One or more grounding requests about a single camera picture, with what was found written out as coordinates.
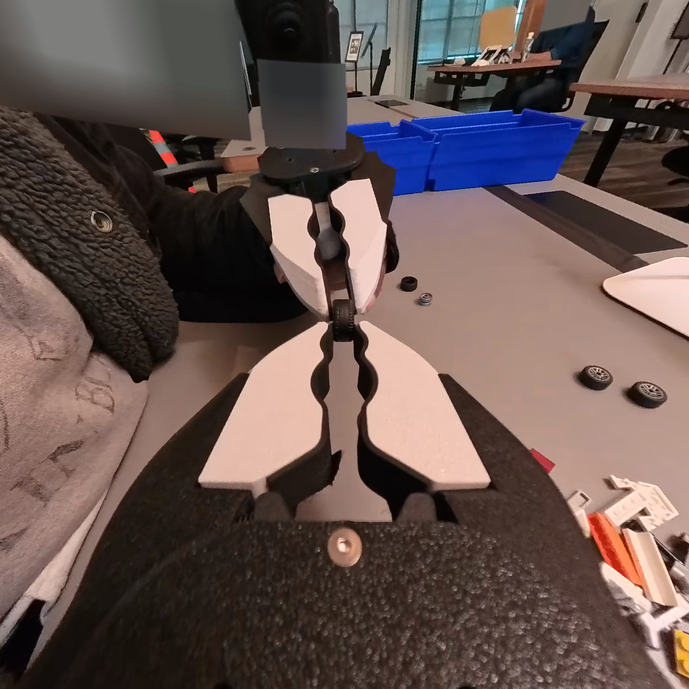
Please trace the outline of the white stand base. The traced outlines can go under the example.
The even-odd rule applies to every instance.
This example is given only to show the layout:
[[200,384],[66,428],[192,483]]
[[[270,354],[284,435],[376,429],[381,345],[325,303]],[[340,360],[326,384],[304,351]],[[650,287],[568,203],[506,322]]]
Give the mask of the white stand base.
[[668,258],[604,280],[603,292],[688,337],[688,258]]

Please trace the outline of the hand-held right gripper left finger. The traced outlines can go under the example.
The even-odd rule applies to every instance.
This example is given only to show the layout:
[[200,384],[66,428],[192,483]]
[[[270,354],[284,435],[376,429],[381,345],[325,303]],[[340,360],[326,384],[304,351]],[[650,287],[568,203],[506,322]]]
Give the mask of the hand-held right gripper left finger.
[[246,376],[198,483],[254,495],[314,495],[330,483],[332,357],[332,328],[324,322],[263,357]]

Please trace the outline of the wooden desk black legs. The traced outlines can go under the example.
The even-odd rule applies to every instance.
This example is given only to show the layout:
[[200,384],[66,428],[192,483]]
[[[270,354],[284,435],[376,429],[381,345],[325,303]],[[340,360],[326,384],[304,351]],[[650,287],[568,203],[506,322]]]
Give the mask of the wooden desk black legs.
[[688,76],[662,74],[621,81],[578,82],[575,94],[588,94],[584,114],[610,120],[583,183],[598,186],[629,123],[688,130]]
[[505,90],[511,92],[518,77],[547,72],[559,67],[560,64],[559,60],[532,57],[525,62],[509,64],[430,65],[428,71],[433,73],[435,84],[453,87],[450,109],[459,112],[460,101],[466,88],[484,87],[491,76],[505,78]]

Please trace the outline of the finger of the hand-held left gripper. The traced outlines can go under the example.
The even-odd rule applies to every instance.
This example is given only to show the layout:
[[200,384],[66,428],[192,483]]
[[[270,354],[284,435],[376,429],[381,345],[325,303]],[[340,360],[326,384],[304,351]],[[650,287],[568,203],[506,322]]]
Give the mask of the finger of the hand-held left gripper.
[[315,219],[312,202],[302,196],[282,194],[268,200],[271,254],[292,291],[318,317],[329,316],[323,271],[316,261],[315,239],[309,222]]
[[340,237],[346,249],[349,291],[359,315],[375,300],[384,273],[386,223],[369,179],[350,180],[329,197],[340,220]]

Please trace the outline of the black table cover panel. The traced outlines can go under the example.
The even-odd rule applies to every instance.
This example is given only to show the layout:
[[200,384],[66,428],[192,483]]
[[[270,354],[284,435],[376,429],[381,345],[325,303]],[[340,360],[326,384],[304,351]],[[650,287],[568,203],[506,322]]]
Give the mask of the black table cover panel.
[[566,191],[525,196],[631,254],[649,254],[688,247],[675,238]]

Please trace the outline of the person's left forearm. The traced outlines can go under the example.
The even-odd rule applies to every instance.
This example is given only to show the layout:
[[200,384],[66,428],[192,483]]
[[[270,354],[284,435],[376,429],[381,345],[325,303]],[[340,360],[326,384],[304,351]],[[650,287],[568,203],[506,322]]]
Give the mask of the person's left forearm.
[[245,185],[192,193],[165,184],[136,156],[123,176],[145,211],[181,321],[279,323],[306,313],[279,281],[271,250],[241,204]]

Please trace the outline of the blue plastic bin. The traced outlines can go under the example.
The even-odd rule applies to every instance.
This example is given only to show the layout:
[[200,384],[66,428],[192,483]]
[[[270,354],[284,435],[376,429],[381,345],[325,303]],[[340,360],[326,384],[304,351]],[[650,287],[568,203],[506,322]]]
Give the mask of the blue plastic bin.
[[428,188],[443,192],[553,180],[583,121],[525,109],[416,118],[411,125],[433,134]]
[[410,121],[348,125],[347,131],[360,137],[367,152],[394,169],[394,196],[422,193],[435,150],[435,134]]

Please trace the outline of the framed sign on stand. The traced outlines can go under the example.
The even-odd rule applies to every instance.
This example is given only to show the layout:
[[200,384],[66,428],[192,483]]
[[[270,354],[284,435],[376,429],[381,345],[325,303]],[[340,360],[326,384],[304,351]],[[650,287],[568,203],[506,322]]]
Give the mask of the framed sign on stand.
[[365,33],[363,31],[353,30],[349,34],[349,40],[347,42],[347,49],[345,51],[344,62],[347,65],[353,66],[354,68],[354,87],[350,89],[348,87],[348,96],[354,97],[360,95],[357,84],[357,66],[364,43]]

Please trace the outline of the pile of lego pieces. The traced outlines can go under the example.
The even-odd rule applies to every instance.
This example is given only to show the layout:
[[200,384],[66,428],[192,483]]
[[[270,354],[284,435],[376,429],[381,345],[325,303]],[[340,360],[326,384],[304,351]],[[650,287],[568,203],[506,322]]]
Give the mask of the pile of lego pieces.
[[679,550],[656,531],[679,512],[656,484],[606,480],[616,497],[593,511],[581,490],[566,502],[585,538],[599,553],[599,571],[622,616],[641,637],[651,659],[680,688],[688,687],[688,534]]

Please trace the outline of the yellow panel board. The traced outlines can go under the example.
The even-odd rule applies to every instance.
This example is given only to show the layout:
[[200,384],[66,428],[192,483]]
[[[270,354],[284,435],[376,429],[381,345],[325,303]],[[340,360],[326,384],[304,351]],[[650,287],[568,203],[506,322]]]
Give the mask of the yellow panel board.
[[480,50],[511,48],[515,40],[516,19],[517,7],[514,4],[484,12],[479,27]]

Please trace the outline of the grey desk wooden edge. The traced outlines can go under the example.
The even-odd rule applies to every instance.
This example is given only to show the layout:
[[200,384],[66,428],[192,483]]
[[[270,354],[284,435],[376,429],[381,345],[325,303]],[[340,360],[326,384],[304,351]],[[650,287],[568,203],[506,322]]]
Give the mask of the grey desk wooden edge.
[[222,168],[228,174],[254,173],[267,146],[262,141],[230,141],[220,155]]

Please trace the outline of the person's left hand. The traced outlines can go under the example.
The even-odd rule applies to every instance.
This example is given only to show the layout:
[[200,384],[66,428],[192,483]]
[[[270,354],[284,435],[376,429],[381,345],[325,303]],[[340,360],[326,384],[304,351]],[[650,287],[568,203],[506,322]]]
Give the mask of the person's left hand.
[[[334,298],[335,292],[340,291],[344,291],[344,298],[350,298],[349,283],[347,281],[349,273],[347,272],[347,267],[345,266],[346,246],[342,241],[339,241],[338,249],[338,253],[335,254],[334,257],[323,261],[323,264],[321,266],[324,275],[323,285],[327,290],[327,293],[323,297],[325,300],[327,300],[329,297]],[[299,304],[305,306],[306,309],[310,311],[312,314],[315,314],[317,318],[320,318],[321,320],[329,320],[330,317],[325,315],[325,311],[319,309],[317,306],[312,304],[310,300],[307,300],[305,297],[299,295],[297,289],[291,284],[285,272],[282,270],[282,267],[280,266],[280,263],[278,262],[277,258],[275,258],[274,256],[272,256],[272,258],[273,271],[280,284],[289,286],[289,288],[292,290],[295,297],[297,298]],[[377,298],[380,295],[380,292],[382,291],[386,273],[393,271],[398,266],[399,260],[400,252],[398,248],[397,237],[395,235],[392,222],[389,221],[386,224],[386,237],[383,248],[383,259],[374,291],[370,295],[368,301],[366,302],[366,305],[363,306],[361,309],[357,310],[357,314],[363,315],[371,311],[375,304],[375,301],[377,300]]]

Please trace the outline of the orange traffic cone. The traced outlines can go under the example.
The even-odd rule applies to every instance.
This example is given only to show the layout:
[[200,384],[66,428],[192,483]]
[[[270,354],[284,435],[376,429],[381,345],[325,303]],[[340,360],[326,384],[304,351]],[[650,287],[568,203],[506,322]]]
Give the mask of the orange traffic cone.
[[160,132],[157,130],[146,130],[145,132],[147,133],[152,146],[166,166],[168,168],[176,166],[178,164],[177,158],[170,150],[168,143],[165,141]]

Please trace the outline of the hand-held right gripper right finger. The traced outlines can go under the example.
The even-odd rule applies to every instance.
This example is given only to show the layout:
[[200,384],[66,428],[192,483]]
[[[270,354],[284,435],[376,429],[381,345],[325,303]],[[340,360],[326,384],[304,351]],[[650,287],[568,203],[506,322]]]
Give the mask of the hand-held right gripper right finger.
[[357,325],[363,437],[372,450],[432,491],[483,489],[490,478],[440,375],[424,357],[368,321]]

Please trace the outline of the grey printed sweatshirt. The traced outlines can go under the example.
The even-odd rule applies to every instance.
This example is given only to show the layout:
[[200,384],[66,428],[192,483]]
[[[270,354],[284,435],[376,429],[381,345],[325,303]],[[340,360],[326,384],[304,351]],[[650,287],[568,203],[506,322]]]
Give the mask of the grey printed sweatshirt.
[[108,490],[139,423],[136,384],[70,301],[1,239],[1,617]]

